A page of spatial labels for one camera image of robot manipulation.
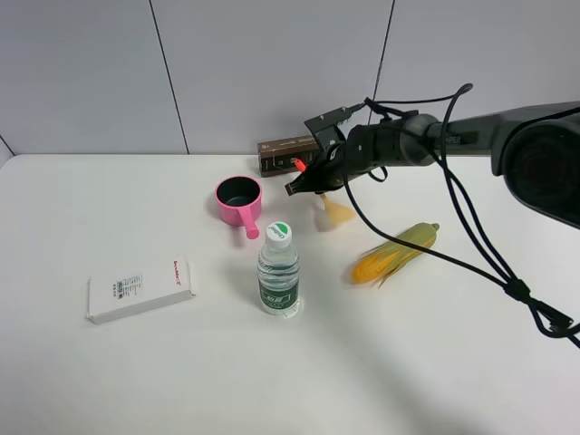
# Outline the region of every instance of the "white box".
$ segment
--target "white box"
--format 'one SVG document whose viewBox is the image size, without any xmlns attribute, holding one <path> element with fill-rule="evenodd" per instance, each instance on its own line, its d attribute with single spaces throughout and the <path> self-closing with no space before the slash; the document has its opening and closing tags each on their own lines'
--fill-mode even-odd
<svg viewBox="0 0 580 435">
<path fill-rule="evenodd" d="M 189 264 L 184 256 L 174 256 L 125 272 L 92 276 L 87 318 L 102 324 L 191 297 Z"/>
</svg>

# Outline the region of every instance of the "product box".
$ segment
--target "product box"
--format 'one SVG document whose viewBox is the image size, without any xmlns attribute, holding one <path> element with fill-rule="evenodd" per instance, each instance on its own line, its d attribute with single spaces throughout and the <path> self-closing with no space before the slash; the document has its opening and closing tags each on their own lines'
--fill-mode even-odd
<svg viewBox="0 0 580 435">
<path fill-rule="evenodd" d="M 312 136 L 271 140 L 257 144 L 262 177 L 294 172 L 297 170 L 294 160 L 300 159 L 307 165 L 319 153 L 318 145 Z"/>
<path fill-rule="evenodd" d="M 102 324 L 191 299 L 190 281 L 184 256 L 91 276 L 87 318 Z"/>
</svg>

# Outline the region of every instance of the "pink pot handle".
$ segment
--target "pink pot handle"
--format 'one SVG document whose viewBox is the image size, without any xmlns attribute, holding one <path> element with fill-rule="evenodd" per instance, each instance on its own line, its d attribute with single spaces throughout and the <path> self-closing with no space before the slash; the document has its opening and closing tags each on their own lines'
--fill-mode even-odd
<svg viewBox="0 0 580 435">
<path fill-rule="evenodd" d="M 242 218 L 244 222 L 244 227 L 246 227 L 246 236 L 250 240 L 254 240 L 260 236 L 260 230 L 257 229 L 256 222 L 254 222 L 254 218 L 252 217 L 252 211 L 250 207 L 243 207 L 237 210 L 239 212 L 239 216 Z"/>
</svg>

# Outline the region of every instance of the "brown box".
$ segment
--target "brown box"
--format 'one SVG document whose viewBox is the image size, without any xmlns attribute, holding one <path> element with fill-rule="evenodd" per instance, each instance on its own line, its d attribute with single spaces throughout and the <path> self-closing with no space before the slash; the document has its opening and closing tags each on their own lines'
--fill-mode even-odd
<svg viewBox="0 0 580 435">
<path fill-rule="evenodd" d="M 262 177 L 296 171 L 294 160 L 300 159 L 306 165 L 320 153 L 312 136 L 300 136 L 281 140 L 271 140 L 257 144 L 257 156 Z"/>
</svg>

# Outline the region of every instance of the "yellow object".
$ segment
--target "yellow object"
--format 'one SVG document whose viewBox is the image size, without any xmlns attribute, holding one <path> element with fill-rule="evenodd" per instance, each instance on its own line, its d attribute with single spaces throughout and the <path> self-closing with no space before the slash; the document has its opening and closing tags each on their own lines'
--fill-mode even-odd
<svg viewBox="0 0 580 435">
<path fill-rule="evenodd" d="M 320 198 L 324 203 L 326 216 L 328 216 L 334 225 L 341 225 L 356 216 L 354 210 L 332 202 L 324 193 L 320 195 Z"/>
<path fill-rule="evenodd" d="M 421 247 L 432 247 L 437 239 L 439 224 L 417 224 L 399 234 L 397 238 Z M 382 278 L 381 286 L 389 276 L 401 270 L 421 251 L 386 242 L 366 253 L 354 266 L 351 278 L 356 284 L 363 284 Z"/>
</svg>

